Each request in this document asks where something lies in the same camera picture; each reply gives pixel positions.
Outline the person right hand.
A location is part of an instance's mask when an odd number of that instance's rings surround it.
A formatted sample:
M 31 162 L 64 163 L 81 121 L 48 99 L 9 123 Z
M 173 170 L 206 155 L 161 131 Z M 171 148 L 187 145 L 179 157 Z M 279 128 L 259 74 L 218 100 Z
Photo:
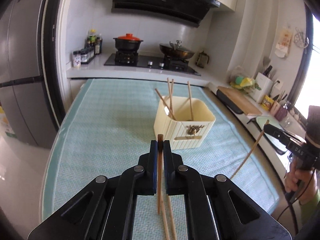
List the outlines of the person right hand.
M 297 168 L 297 158 L 293 158 L 290 170 L 285 176 L 284 186 L 286 193 L 298 192 L 301 205 L 308 204 L 318 192 L 316 172 Z

